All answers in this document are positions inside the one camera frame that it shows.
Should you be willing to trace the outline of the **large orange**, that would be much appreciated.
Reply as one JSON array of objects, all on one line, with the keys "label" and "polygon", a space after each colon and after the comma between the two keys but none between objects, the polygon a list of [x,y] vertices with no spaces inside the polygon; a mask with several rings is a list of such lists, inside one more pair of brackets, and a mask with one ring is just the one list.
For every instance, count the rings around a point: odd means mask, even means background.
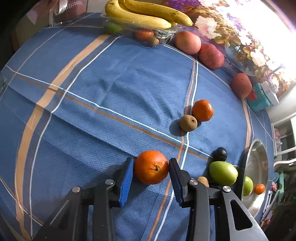
[{"label": "large orange", "polygon": [[135,160],[133,172],[140,182],[155,185],[162,182],[169,173],[169,163],[159,151],[144,151]]}]

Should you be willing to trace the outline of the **small tangerine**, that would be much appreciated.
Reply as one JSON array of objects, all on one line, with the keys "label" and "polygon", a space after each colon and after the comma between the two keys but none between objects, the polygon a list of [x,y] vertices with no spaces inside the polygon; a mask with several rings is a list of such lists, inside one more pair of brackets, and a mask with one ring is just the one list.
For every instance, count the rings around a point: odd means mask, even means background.
[{"label": "small tangerine", "polygon": [[260,194],[264,193],[264,191],[265,191],[265,185],[264,184],[256,185],[256,187],[255,187],[255,194],[256,195],[260,195]]},{"label": "small tangerine", "polygon": [[205,99],[201,99],[194,103],[192,114],[198,121],[209,121],[214,114],[214,108],[210,102]]}]

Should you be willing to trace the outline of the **brown kiwi near green apple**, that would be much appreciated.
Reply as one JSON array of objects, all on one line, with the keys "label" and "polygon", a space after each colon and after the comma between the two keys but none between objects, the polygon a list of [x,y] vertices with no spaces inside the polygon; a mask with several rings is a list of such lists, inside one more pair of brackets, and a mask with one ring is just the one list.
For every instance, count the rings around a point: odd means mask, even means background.
[{"label": "brown kiwi near green apple", "polygon": [[200,176],[197,178],[197,181],[205,185],[206,187],[209,187],[208,179],[204,176]]}]

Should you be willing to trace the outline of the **green apple on cloth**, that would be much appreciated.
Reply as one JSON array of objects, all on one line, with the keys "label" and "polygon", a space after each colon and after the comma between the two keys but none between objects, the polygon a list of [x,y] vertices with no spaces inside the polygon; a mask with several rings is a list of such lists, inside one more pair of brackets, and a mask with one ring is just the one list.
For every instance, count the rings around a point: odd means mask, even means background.
[{"label": "green apple on cloth", "polygon": [[224,161],[215,161],[209,165],[209,174],[211,178],[221,186],[233,185],[238,177],[236,168]]}]

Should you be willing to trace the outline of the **dark plum on cloth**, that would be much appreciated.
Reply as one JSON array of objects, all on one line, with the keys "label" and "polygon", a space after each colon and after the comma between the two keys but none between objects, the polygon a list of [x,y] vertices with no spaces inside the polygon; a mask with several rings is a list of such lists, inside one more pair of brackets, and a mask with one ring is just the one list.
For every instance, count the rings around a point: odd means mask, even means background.
[{"label": "dark plum on cloth", "polygon": [[225,162],[227,159],[228,155],[227,155],[227,151],[225,148],[223,147],[218,147],[213,154],[213,160],[214,161],[221,161],[221,162]]}]

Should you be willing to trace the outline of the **brown kiwi near tangerine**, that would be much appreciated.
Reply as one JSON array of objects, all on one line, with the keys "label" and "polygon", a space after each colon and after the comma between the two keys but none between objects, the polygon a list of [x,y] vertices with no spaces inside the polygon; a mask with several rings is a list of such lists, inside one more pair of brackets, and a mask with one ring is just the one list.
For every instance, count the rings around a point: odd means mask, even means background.
[{"label": "brown kiwi near tangerine", "polygon": [[180,128],[185,132],[194,131],[197,128],[198,122],[192,115],[184,115],[179,121]]}]

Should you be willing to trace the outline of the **green apple in bowl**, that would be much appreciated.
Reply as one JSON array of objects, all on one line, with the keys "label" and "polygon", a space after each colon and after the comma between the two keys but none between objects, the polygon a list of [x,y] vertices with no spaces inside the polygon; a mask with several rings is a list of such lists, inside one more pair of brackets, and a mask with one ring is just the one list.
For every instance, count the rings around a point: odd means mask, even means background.
[{"label": "green apple in bowl", "polygon": [[248,196],[253,191],[253,181],[250,177],[245,176],[243,185],[243,196]]}]

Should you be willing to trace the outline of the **small tangerine on cloth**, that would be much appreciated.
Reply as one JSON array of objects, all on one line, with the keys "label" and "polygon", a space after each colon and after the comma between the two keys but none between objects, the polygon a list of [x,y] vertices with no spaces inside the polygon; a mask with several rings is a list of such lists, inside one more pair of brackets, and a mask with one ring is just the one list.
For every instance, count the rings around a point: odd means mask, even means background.
[{"label": "small tangerine on cloth", "polygon": [[198,121],[209,121],[214,114],[214,108],[210,102],[205,99],[201,99],[194,103],[192,114]]}]

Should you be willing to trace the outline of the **round stainless steel bowl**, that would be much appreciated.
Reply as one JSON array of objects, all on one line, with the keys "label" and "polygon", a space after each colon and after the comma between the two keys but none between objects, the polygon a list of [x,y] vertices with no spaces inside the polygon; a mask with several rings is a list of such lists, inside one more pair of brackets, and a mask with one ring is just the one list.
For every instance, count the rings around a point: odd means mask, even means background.
[{"label": "round stainless steel bowl", "polygon": [[[253,181],[253,191],[248,196],[243,196],[243,185],[245,176]],[[267,152],[262,141],[256,138],[250,145],[249,150],[244,156],[243,161],[243,179],[242,179],[241,201],[252,214],[256,217],[264,201],[265,193],[256,195],[255,187],[258,184],[268,184],[268,159]]]}]

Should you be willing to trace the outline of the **blue plaid tablecloth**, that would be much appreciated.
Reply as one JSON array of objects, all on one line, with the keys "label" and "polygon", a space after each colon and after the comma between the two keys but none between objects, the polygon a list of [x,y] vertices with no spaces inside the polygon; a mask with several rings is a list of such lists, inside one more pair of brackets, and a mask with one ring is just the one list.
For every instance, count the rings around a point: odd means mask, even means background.
[{"label": "blue plaid tablecloth", "polygon": [[[93,13],[44,28],[1,70],[1,218],[17,240],[32,240],[72,187],[95,186],[144,151],[196,178],[217,147],[238,165],[258,138],[273,166],[268,114],[238,99],[227,73],[169,45],[107,35],[100,23]],[[212,118],[183,131],[181,117],[201,99]]]}]

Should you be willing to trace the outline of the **teal plastic box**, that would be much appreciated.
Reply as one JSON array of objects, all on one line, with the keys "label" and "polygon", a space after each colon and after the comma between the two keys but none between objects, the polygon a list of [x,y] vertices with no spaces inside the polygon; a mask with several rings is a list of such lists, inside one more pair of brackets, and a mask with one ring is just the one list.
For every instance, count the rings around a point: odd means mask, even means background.
[{"label": "teal plastic box", "polygon": [[260,83],[253,85],[251,93],[246,98],[248,106],[254,111],[258,112],[271,106],[271,102],[266,96]]}]

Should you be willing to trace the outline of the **white shelf rack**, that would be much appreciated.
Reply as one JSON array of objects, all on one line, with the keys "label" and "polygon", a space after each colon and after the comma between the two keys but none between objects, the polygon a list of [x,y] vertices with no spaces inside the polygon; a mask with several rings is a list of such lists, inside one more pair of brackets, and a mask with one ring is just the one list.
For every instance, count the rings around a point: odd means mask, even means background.
[{"label": "white shelf rack", "polygon": [[271,124],[275,172],[295,170],[295,113]]}]

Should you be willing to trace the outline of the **red speckled apple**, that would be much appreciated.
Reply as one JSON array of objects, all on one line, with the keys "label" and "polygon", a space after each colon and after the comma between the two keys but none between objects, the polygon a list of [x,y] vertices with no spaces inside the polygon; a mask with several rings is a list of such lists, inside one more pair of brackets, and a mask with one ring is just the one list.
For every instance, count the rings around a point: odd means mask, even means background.
[{"label": "red speckled apple", "polygon": [[224,55],[213,44],[203,44],[198,59],[211,70],[219,69],[224,64]]}]

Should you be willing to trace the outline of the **pink pale apple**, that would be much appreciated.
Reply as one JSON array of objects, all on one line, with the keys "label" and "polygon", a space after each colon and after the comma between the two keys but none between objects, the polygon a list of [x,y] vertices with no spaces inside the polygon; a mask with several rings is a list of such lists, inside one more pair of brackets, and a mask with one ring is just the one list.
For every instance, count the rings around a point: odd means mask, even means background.
[{"label": "pink pale apple", "polygon": [[188,55],[197,54],[201,49],[201,39],[188,31],[178,32],[174,38],[175,46]]}]

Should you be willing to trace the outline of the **kiwi in tray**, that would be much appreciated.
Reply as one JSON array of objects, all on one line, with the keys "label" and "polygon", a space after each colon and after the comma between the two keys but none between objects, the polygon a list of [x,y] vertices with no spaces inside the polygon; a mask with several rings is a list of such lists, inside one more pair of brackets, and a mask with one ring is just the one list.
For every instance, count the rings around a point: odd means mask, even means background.
[{"label": "kiwi in tray", "polygon": [[151,37],[147,39],[147,43],[151,47],[156,47],[159,44],[159,39],[155,37]]}]

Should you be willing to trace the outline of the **clear plastic fruit tray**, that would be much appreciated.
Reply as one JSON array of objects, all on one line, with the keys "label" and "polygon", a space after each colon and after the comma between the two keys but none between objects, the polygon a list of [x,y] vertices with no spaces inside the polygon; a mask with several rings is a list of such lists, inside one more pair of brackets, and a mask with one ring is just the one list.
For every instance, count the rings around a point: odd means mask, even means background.
[{"label": "clear plastic fruit tray", "polygon": [[127,20],[112,19],[106,14],[100,15],[100,21],[100,25],[107,34],[134,39],[143,46],[153,48],[168,44],[181,28],[181,25],[173,23],[170,29],[157,29]]}]

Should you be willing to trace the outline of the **tangerine in tray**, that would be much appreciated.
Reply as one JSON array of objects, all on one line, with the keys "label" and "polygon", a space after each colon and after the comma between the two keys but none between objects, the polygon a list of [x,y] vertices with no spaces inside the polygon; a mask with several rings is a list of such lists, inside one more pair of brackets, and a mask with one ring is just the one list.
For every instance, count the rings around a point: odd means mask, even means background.
[{"label": "tangerine in tray", "polygon": [[139,29],[134,33],[135,37],[139,40],[147,40],[154,36],[154,32],[152,30],[147,29]]}]

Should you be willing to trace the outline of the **green fruit in tray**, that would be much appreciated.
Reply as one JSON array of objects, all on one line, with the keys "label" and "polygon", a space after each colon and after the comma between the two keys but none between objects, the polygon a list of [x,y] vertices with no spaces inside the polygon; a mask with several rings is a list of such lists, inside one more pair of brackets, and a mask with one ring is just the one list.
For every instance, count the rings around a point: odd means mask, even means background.
[{"label": "green fruit in tray", "polygon": [[107,22],[104,28],[107,34],[110,34],[110,35],[120,35],[122,32],[122,27],[119,24],[114,22]]}]

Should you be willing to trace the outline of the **flower painting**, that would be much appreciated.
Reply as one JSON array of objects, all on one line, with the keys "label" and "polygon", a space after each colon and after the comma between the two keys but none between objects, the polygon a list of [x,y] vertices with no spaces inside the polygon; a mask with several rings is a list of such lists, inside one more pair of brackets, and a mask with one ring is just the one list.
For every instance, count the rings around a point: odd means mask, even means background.
[{"label": "flower painting", "polygon": [[269,1],[162,1],[193,21],[204,40],[224,48],[229,61],[286,94],[295,86],[295,27]]}]

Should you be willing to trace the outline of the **yellow banana bunch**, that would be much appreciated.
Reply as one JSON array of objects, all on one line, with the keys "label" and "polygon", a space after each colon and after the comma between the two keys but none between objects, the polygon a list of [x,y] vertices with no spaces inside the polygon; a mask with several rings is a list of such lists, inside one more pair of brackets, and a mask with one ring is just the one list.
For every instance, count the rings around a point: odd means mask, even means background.
[{"label": "yellow banana bunch", "polygon": [[143,1],[108,1],[105,12],[110,18],[149,28],[166,30],[172,27],[172,23],[193,25],[191,18],[179,10]]}]

